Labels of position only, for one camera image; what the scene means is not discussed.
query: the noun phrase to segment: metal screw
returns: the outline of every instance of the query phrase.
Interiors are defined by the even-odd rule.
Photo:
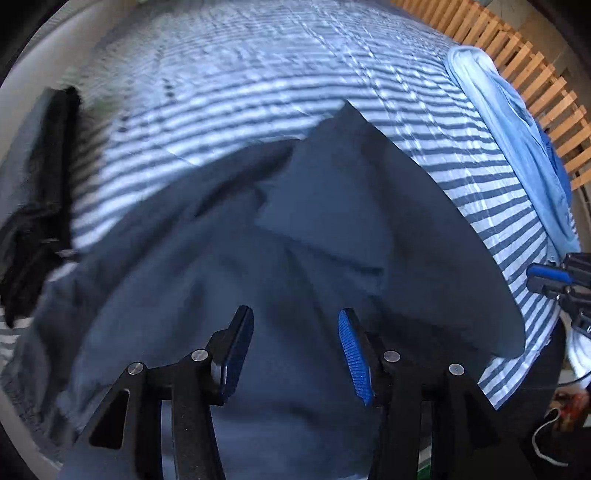
[[[460,364],[451,364],[449,366],[449,372],[452,375],[458,375],[459,376],[459,375],[463,375],[464,372],[465,372],[465,370],[464,370],[464,367],[462,367]]]
[[[384,360],[387,362],[398,362],[400,360],[400,353],[395,350],[388,350],[384,352]]]
[[[136,362],[134,364],[131,364],[129,367],[127,367],[127,373],[129,375],[137,375],[139,374],[142,370],[144,369],[144,366],[139,363]]]
[[[207,350],[195,350],[193,353],[191,353],[191,358],[194,362],[202,362],[207,359],[208,356],[209,353],[207,353]]]

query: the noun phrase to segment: light blue shirt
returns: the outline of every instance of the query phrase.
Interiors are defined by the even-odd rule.
[[[444,63],[449,76],[480,113],[530,198],[548,233],[548,259],[559,262],[568,252],[579,252],[579,240],[569,224],[566,195],[519,93],[479,48],[454,46]]]

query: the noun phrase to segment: wooden slatted headboard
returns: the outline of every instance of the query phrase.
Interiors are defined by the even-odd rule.
[[[591,125],[577,94],[535,47],[474,0],[392,0],[427,25],[484,50],[548,132],[576,190],[591,181]]]

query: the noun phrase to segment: wooden slat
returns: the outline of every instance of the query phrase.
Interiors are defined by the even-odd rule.
[[[478,13],[479,9],[480,5],[478,4],[478,2],[474,2],[468,14],[466,15],[466,18],[464,18],[464,21],[460,25],[460,28],[457,29],[456,34],[453,36],[453,39],[455,41],[462,42],[462,40],[466,38],[468,29],[470,28],[470,24],[472,23],[472,18],[474,18],[474,16]]]
[[[564,88],[564,85],[566,85],[566,80],[564,78],[560,77],[558,80],[556,80],[550,86],[550,88],[548,88],[544,93],[542,93],[540,98],[538,98],[528,108],[530,113],[533,116],[536,116],[538,113],[540,113],[544,109],[544,107],[550,103],[552,98],[554,98],[556,95],[560,93],[560,91]]]
[[[550,124],[550,122],[556,120],[558,116],[562,112],[564,112],[570,105],[572,105],[576,99],[577,94],[574,92],[570,92],[568,95],[566,95],[561,101],[558,102],[558,104],[552,110],[550,110],[550,112],[545,114],[539,120],[542,128],[546,128]]]
[[[472,25],[472,28],[468,32],[468,35],[462,42],[464,45],[472,45],[474,43],[476,37],[480,34],[480,30],[482,29],[484,23],[486,22],[486,20],[488,20],[488,18],[488,12],[486,10],[480,13],[478,18],[474,22],[474,25]]]
[[[580,177],[577,177],[572,182],[570,182],[570,188],[572,190],[579,189],[589,180],[591,180],[591,170],[584,172]]]
[[[534,55],[534,57],[530,60],[527,66],[521,71],[521,73],[517,76],[517,78],[513,81],[513,87],[517,90],[524,81],[528,79],[528,77],[534,73],[534,70],[538,67],[540,63],[544,60],[544,56],[542,52],[538,52]]]
[[[567,173],[572,173],[585,165],[589,160],[591,160],[591,147],[567,162],[564,168],[566,168]]]
[[[407,4],[406,7],[404,7],[404,9],[410,13],[411,15],[416,15],[416,11],[419,5],[419,1],[418,0],[410,0]]]
[[[410,12],[415,16],[421,18],[421,13],[424,8],[424,4],[427,3],[428,0],[414,0],[413,4],[411,5]]]
[[[517,52],[513,60],[509,62],[509,65],[503,69],[501,73],[502,77],[506,80],[510,77],[510,75],[517,70],[521,62],[525,60],[525,58],[530,54],[531,47],[533,45],[530,42],[525,42],[525,45],[521,47],[521,49]]]
[[[554,67],[552,65],[548,65],[542,72],[535,78],[533,82],[531,82],[530,86],[525,89],[525,92],[521,94],[521,98],[523,101],[527,103],[529,99],[534,95],[538,89],[548,81],[548,79],[553,75]]]
[[[498,26],[499,22],[497,20],[491,20],[474,46],[477,48],[486,47],[492,36],[497,31]]]
[[[499,32],[496,34],[495,39],[491,42],[490,45],[488,45],[488,48],[485,50],[487,55],[491,58],[495,56],[496,53],[501,49],[503,42],[506,40],[506,38],[507,32],[499,30]]]
[[[446,10],[446,8],[447,4],[443,0],[441,0],[437,4],[437,8],[435,10],[435,13],[433,14],[431,21],[429,22],[429,25],[431,25],[433,28],[437,28],[437,25],[441,20],[441,16],[443,15],[443,12]]]
[[[439,0],[430,0],[429,4],[427,5],[427,8],[425,9],[425,13],[423,15],[423,21],[430,25],[431,24],[431,19],[433,17],[433,14],[435,13],[435,9],[437,8],[437,6],[439,5]]]
[[[456,13],[454,13],[454,15],[453,15],[452,21],[449,22],[449,25],[445,29],[445,32],[444,32],[445,35],[447,35],[448,37],[453,37],[453,34],[460,27],[460,24],[462,23],[462,20],[464,19],[464,14],[465,14],[466,8],[468,8],[469,4],[470,4],[470,0],[462,0],[461,1],[460,6],[456,10]]]
[[[514,34],[511,36],[511,38],[507,42],[507,45],[505,45],[505,48],[503,48],[503,50],[501,50],[501,52],[494,58],[495,66],[497,68],[499,68],[501,65],[505,63],[505,60],[509,58],[509,55],[513,53],[513,50],[515,49],[519,41],[519,34]]]
[[[455,12],[455,10],[457,8],[458,1],[459,0],[451,0],[449,2],[449,5],[447,6],[447,9],[445,10],[445,13],[443,14],[441,20],[437,24],[437,29],[440,32],[443,32],[446,29],[446,27],[448,26],[449,21],[452,18],[452,15],[453,15],[453,13]]]
[[[577,122],[580,122],[585,117],[585,113],[587,113],[585,107],[580,106],[579,108],[577,108],[575,113],[568,117],[559,126],[551,130],[548,136],[550,137],[552,142],[556,142],[566,132],[573,128],[577,124]]]
[[[587,125],[579,133],[577,133],[570,140],[567,140],[561,146],[556,149],[556,153],[559,157],[564,157],[572,149],[578,147],[583,141],[587,140],[591,135],[591,126]]]

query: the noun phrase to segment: mattress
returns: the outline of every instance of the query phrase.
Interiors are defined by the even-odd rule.
[[[521,357],[491,359],[479,381],[498,408],[547,343],[559,307],[525,288],[525,269],[545,261],[548,238],[478,111],[446,73],[452,44],[373,3],[139,6],[63,79],[83,99],[71,171],[74,247],[88,251],[188,169],[248,144],[304,138],[348,100],[431,175],[503,272],[527,341]],[[4,361],[30,322],[0,330]]]

